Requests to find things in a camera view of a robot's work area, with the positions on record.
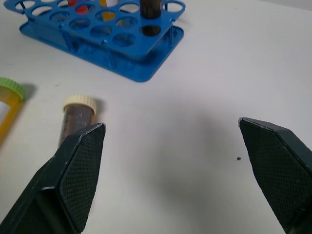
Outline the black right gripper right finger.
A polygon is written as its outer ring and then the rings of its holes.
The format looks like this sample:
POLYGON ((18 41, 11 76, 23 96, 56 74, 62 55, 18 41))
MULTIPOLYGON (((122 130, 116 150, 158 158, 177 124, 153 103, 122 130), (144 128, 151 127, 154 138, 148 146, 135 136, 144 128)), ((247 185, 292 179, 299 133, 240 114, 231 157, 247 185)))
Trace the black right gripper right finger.
POLYGON ((312 232, 312 152, 289 129, 241 117, 254 177, 287 234, 312 232))

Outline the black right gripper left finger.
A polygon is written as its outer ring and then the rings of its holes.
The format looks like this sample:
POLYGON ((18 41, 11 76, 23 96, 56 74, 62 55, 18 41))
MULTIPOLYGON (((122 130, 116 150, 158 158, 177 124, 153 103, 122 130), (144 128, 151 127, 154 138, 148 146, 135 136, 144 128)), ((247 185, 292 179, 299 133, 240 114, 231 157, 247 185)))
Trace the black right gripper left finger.
POLYGON ((68 135, 0 224, 2 234, 80 234, 96 193, 104 123, 68 135))

